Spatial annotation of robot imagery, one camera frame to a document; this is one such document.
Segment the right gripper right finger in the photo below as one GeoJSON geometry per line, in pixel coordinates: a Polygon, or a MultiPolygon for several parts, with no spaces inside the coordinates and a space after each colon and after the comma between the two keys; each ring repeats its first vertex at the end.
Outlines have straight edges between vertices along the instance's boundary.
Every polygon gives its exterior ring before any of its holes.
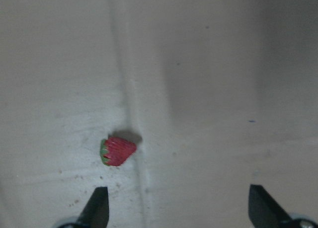
{"type": "Polygon", "coordinates": [[[306,218],[291,217],[261,185],[251,184],[248,194],[248,217],[254,228],[316,228],[306,218]]]}

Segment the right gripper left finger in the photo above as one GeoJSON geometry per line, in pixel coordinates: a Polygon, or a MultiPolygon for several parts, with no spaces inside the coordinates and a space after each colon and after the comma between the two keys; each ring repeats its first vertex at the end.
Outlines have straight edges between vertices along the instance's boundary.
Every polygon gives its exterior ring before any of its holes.
{"type": "Polygon", "coordinates": [[[109,222],[109,198],[107,187],[97,187],[75,222],[59,228],[106,228],[109,222]]]}

